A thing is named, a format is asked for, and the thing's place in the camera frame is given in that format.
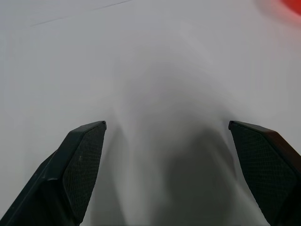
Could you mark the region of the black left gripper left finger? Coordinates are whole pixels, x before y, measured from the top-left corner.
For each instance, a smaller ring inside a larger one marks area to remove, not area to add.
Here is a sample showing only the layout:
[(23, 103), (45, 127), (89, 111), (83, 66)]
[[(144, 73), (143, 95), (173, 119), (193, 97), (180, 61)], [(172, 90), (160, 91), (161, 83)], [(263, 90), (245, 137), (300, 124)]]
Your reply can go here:
[(106, 122), (70, 131), (36, 169), (0, 226), (79, 226), (100, 165)]

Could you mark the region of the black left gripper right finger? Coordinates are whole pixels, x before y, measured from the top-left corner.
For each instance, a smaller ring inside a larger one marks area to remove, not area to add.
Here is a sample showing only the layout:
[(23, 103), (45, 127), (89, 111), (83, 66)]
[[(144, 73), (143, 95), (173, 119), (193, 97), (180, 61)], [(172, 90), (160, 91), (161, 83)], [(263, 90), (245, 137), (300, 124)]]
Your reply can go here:
[(244, 179), (270, 226), (301, 226), (301, 155), (276, 131), (230, 121)]

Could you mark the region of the red blurred object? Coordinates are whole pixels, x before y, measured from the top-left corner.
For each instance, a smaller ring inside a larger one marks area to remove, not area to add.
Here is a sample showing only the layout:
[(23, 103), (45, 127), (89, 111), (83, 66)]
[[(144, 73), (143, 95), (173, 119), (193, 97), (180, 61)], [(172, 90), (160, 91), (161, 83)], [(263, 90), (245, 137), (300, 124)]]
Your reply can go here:
[(281, 19), (301, 23), (301, 0), (278, 0), (278, 5)]

